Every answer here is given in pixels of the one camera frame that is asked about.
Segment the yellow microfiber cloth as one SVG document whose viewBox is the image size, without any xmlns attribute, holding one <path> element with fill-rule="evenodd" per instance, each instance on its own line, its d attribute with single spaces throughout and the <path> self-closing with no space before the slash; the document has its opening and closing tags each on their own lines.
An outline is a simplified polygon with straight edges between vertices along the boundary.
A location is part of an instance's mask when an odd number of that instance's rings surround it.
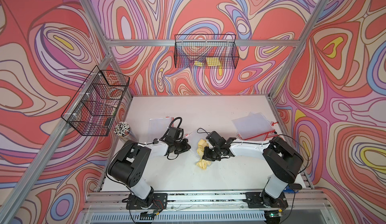
<svg viewBox="0 0 386 224">
<path fill-rule="evenodd" d="M 204 160 L 204 150 L 206 147 L 209 147 L 208 142 L 204 139 L 200 139 L 197 149 L 197 154 L 199 155 L 200 160 L 196 163 L 196 166 L 202 170 L 206 170 L 207 167 L 211 165 L 210 161 Z"/>
</svg>

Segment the clear mesh document bag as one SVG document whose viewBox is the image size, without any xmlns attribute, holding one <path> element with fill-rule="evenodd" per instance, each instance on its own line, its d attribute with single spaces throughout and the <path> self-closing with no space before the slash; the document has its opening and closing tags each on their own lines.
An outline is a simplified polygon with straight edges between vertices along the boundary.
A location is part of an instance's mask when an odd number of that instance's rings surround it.
<svg viewBox="0 0 386 224">
<path fill-rule="evenodd" d="M 153 142 L 155 139 L 161 139 L 173 120 L 173 117 L 151 118 L 148 126 L 148 141 Z"/>
<path fill-rule="evenodd" d="M 232 120 L 237 135 L 242 140 L 263 141 L 275 135 L 274 122 L 262 113 L 250 112 L 247 116 Z"/>
<path fill-rule="evenodd" d="M 191 146 L 189 149 L 189 152 L 197 159 L 200 159 L 199 154 L 197 153 L 198 150 L 198 143 L 201 139 L 206 140 L 207 133 L 197 133 L 196 131 L 185 134 L 185 138 L 188 140 L 188 144 Z"/>
</svg>

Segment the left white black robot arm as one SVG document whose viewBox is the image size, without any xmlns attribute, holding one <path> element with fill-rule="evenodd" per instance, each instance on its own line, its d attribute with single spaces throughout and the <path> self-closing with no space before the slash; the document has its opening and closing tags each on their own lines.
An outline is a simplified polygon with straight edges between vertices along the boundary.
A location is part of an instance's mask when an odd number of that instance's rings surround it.
<svg viewBox="0 0 386 224">
<path fill-rule="evenodd" d="M 142 178 L 147 162 L 155 157 L 179 156 L 191 149 L 184 130 L 169 127 L 160 139 L 142 144 L 132 140 L 125 142 L 108 165 L 107 174 L 123 183 L 140 200 L 151 198 L 153 188 Z"/>
</svg>

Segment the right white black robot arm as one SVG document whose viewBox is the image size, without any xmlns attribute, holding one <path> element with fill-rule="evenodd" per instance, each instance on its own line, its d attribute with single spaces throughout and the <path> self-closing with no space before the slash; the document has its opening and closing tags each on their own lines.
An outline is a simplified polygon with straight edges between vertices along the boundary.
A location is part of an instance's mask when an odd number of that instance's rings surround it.
<svg viewBox="0 0 386 224">
<path fill-rule="evenodd" d="M 231 157 L 265 160 L 273 175 L 264 187 L 262 196 L 271 199 L 278 199 L 288 185 L 294 184 L 304 162 L 301 154 L 279 136 L 266 141 L 247 141 L 234 137 L 224 139 L 212 131 L 206 140 L 211 146 L 204 148 L 203 160 L 215 162 Z"/>
</svg>

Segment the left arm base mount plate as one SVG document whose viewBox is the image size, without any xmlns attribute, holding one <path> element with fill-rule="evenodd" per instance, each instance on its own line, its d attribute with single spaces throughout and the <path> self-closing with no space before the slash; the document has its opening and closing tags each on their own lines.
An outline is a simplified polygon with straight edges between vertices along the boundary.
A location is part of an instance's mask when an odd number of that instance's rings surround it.
<svg viewBox="0 0 386 224">
<path fill-rule="evenodd" d="M 145 199 L 130 195 L 128 198 L 122 200 L 122 203 L 126 203 L 127 210 L 164 210 L 167 208 L 167 201 L 167 193 L 155 193 L 150 194 L 150 196 Z"/>
</svg>

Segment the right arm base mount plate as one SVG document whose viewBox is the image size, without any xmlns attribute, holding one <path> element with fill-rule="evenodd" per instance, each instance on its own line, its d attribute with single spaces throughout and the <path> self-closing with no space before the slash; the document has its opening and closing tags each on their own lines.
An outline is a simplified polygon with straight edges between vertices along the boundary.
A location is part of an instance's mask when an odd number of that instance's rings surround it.
<svg viewBox="0 0 386 224">
<path fill-rule="evenodd" d="M 273 198 L 265 192 L 247 192 L 246 199 L 243 202 L 248 204 L 250 209 L 283 209 L 288 208 L 288 202 L 286 200 L 284 192 L 282 192 L 278 198 Z"/>
</svg>

